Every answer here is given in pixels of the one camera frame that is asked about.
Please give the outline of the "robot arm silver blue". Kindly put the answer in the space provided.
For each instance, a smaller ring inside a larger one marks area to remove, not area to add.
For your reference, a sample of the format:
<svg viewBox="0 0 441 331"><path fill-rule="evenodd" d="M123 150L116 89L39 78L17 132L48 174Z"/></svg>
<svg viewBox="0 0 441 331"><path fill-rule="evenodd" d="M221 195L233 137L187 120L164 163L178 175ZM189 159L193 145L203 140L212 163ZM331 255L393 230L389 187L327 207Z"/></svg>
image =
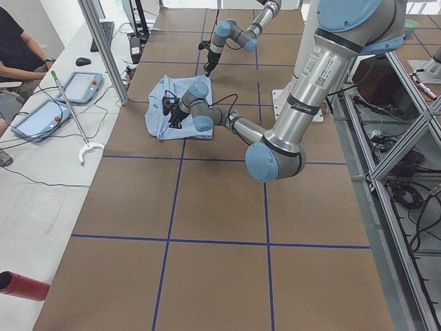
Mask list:
<svg viewBox="0 0 441 331"><path fill-rule="evenodd" d="M233 19L219 21L214 25L214 34L210 37L210 40L199 43L199 50L208 50L207 63L204 65L206 77L218 65L228 39L231 39L246 51L251 52L255 50L258 45L257 38L262 34L269 22L277 16L282 6L282 1L279 0L259 1L259 3L263 5L263 9L246 30L240 28Z"/></svg>
<svg viewBox="0 0 441 331"><path fill-rule="evenodd" d="M301 139L335 86L348 61L360 55L384 54L404 40L405 1L319 1L313 9L318 25L314 46L287 94L271 129L264 129L235 110L207 103L207 85L194 82L183 96L163 98L163 113L179 128L192 118L199 132L224 126L248 143L245 163L257 181L297 175L305 166Z"/></svg>

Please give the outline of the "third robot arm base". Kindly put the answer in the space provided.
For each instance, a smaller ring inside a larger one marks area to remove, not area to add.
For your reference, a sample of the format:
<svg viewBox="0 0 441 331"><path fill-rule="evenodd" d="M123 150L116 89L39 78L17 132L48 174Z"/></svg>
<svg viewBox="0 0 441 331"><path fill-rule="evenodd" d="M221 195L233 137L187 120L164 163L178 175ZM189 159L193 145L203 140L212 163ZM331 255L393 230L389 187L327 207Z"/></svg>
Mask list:
<svg viewBox="0 0 441 331"><path fill-rule="evenodd" d="M418 82L440 84L440 48L429 60L408 60L408 63Z"/></svg>

